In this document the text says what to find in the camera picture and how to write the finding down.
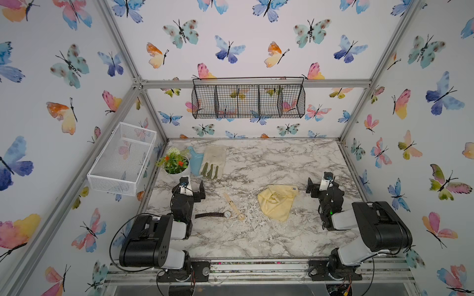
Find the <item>yellow cloth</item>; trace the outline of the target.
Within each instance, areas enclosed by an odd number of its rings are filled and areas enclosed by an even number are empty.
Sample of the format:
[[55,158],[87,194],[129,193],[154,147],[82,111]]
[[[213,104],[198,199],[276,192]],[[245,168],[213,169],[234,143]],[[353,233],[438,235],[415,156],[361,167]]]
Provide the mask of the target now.
[[279,222],[285,222],[293,206],[295,198],[299,196],[299,189],[291,185],[268,185],[258,193],[262,213]]

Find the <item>wooden stick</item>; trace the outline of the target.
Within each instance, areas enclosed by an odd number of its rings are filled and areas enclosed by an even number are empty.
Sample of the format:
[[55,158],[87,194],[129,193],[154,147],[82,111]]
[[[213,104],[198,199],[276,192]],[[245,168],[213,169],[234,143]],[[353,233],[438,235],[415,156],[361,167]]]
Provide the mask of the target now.
[[240,209],[235,205],[235,203],[232,201],[232,199],[226,192],[223,193],[223,196],[230,205],[230,207],[233,209],[233,211],[236,213],[239,221],[243,222],[246,219],[246,216],[240,211]]

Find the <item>brown strap gold watch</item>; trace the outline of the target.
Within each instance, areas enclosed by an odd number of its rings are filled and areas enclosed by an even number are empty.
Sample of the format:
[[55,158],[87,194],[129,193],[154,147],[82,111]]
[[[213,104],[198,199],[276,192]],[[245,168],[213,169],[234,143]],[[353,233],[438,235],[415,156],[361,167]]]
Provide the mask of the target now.
[[195,218],[207,218],[207,217],[213,217],[213,218],[226,218],[229,219],[232,217],[232,213],[230,211],[224,211],[224,212],[209,212],[209,213],[200,213],[195,215]]

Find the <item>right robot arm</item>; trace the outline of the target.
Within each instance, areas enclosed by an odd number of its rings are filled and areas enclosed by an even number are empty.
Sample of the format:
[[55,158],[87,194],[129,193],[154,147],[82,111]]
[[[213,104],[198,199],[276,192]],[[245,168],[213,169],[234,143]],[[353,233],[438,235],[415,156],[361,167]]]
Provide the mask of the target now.
[[412,245],[412,234],[387,202],[354,202],[343,210],[344,191],[326,172],[319,184],[308,179],[306,192],[318,199],[322,229],[346,231],[358,229],[360,235],[343,247],[334,248],[327,259],[309,262],[313,281],[331,278],[336,281],[355,279],[360,265],[377,255],[399,254]]

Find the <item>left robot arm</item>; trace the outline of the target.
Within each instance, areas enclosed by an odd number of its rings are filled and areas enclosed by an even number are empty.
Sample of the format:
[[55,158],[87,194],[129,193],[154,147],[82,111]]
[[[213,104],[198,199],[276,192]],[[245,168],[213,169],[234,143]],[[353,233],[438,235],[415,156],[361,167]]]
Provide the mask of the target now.
[[193,228],[193,208],[196,202],[206,198],[204,183],[198,191],[191,191],[183,179],[172,190],[171,212],[167,215],[144,213],[135,218],[130,232],[125,237],[119,263],[132,268],[164,268],[182,270],[189,255],[184,250],[171,248],[171,241],[182,241],[190,237]]

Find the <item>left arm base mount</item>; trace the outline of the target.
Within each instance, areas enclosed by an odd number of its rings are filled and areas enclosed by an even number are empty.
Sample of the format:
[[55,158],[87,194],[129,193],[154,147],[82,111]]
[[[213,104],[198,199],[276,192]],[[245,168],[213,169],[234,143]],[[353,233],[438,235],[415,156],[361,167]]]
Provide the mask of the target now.
[[179,270],[165,269],[157,274],[158,283],[207,282],[211,273],[211,263],[186,259]]

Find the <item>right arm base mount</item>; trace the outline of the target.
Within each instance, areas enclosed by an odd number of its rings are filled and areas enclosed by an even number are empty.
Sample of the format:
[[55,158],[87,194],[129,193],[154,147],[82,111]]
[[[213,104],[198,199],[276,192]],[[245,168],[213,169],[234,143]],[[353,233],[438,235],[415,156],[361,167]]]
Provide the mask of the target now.
[[362,275],[357,274],[357,266],[343,265],[340,259],[331,255],[327,259],[309,260],[308,276],[312,281],[361,281]]

